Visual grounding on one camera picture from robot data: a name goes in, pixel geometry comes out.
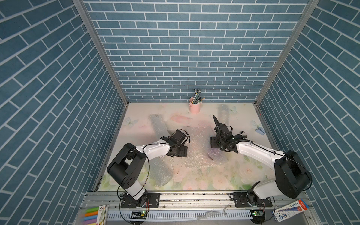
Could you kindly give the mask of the purple vase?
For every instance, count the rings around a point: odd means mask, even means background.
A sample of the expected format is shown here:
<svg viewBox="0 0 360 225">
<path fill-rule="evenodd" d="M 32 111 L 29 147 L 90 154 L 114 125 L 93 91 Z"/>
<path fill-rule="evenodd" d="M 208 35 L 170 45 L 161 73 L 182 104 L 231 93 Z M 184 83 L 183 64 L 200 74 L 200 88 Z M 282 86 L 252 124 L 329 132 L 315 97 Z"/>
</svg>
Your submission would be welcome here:
<svg viewBox="0 0 360 225">
<path fill-rule="evenodd" d="M 214 166 L 220 166 L 228 161 L 225 152 L 222 152 L 220 149 L 210 148 L 207 155 Z"/>
</svg>

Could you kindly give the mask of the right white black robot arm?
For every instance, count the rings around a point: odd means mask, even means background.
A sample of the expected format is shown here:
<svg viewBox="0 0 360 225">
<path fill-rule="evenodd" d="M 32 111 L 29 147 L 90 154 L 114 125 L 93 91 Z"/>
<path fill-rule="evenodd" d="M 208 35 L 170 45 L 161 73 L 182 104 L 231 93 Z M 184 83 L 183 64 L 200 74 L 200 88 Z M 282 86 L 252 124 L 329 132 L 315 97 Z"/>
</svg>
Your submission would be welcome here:
<svg viewBox="0 0 360 225">
<path fill-rule="evenodd" d="M 275 173 L 275 178 L 255 183 L 244 196 L 247 204 L 260 206 L 269 197 L 285 195 L 296 199 L 302 191 L 313 184 L 313 178 L 294 151 L 276 151 L 248 140 L 246 135 L 233 135 L 226 124 L 213 116 L 216 135 L 210 138 L 211 148 L 223 152 L 235 152 L 253 158 L 267 165 Z"/>
</svg>

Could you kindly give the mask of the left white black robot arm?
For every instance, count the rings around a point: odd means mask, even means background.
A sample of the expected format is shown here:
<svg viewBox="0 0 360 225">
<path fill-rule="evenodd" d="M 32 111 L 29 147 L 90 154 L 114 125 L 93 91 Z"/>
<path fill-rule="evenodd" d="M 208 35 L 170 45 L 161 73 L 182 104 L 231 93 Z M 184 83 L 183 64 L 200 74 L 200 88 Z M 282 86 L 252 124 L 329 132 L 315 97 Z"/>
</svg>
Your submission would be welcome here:
<svg viewBox="0 0 360 225">
<path fill-rule="evenodd" d="M 106 171 L 127 193 L 126 198 L 135 207 L 142 207 L 147 202 L 145 185 L 138 180 L 145 163 L 161 156 L 187 156 L 186 142 L 191 142 L 190 135 L 183 129 L 177 129 L 169 136 L 161 137 L 157 142 L 135 146 L 128 143 L 109 163 Z"/>
</svg>

